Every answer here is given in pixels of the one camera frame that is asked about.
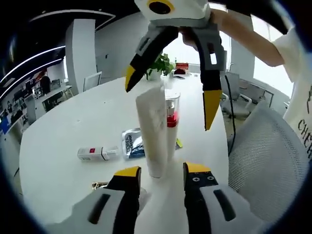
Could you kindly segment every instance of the green leaves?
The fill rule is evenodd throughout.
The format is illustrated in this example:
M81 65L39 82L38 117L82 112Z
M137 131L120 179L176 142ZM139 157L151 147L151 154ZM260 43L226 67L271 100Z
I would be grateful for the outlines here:
M168 58L167 54L159 55L155 62L147 69L145 76L146 79L148 79L148 76L151 75L152 70L157 70L158 72L161 71L166 76L168 75L172 70L174 69L174 66L170 64L170 60Z

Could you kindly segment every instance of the potted plant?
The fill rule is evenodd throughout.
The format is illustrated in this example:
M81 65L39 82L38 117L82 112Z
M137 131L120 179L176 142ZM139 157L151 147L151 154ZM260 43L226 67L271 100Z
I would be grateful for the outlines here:
M145 77L147 80L160 79L161 74L168 75L174 66L170 64L170 60L167 54L159 55L155 62L147 69Z

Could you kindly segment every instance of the white t-shirt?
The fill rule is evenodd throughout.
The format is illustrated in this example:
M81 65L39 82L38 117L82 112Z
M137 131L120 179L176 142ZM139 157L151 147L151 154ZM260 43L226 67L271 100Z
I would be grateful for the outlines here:
M292 98L284 119L299 136L312 158L312 83L311 70L304 58L304 51L295 29L273 42L285 64L285 70L294 83Z

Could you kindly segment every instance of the computer monitor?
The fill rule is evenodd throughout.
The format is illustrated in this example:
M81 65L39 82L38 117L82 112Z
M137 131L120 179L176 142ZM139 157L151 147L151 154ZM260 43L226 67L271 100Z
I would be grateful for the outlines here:
M101 80L102 72L95 73L91 76L88 76L84 79L83 91L91 89L99 85Z
M22 89L18 90L16 93L14 93L14 101L17 101L20 98L23 98L24 94L25 92Z
M36 85L35 79L31 79L25 83L25 87L27 90L31 90L32 87L34 87L35 85Z
M51 81L51 91L58 89L60 87L60 80L59 79L55 79Z

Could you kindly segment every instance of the desk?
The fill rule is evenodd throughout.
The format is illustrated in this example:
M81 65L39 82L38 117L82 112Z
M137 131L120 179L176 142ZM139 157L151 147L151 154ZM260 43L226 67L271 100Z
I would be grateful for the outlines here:
M72 91L71 89L71 85L66 85L66 86L61 86L58 89L52 90L51 92L49 92L48 94L41 96L40 98L35 100L35 115L36 115L36 119L39 119L40 117L42 117L44 114L46 114L46 110L44 108L43 102L46 101L47 99L53 97L54 95L60 93L60 92L64 92L67 89L70 91L71 95Z
M38 102L44 102L46 101L47 99L51 98L52 96L54 96L55 94L58 94L60 92L63 92L67 89L70 89L72 86L71 85L66 85L66 86L61 86L55 90L52 90L51 92L49 92L48 94L44 95L44 96L41 96L40 98L37 99Z
M11 137L13 137L16 142L20 144L21 137L22 137L22 130L23 130L23 120L22 118L26 115L26 113L23 113L9 128L7 134L10 134Z
M211 129L205 132L199 75L166 82L181 92L177 136L183 148L175 152L163 179L148 175L145 158L119 157L100 163L77 158L79 147L120 146L121 132L139 127L136 97L156 83L142 79L129 93L124 90L124 78L99 85L55 107L24 132L19 161L24 203L42 224L68 217L72 206L92 192L92 182L109 181L117 170L138 165L141 186L152 196L137 219L136 233L188 233L182 163L205 164L219 183L228 182L222 112L219 107Z

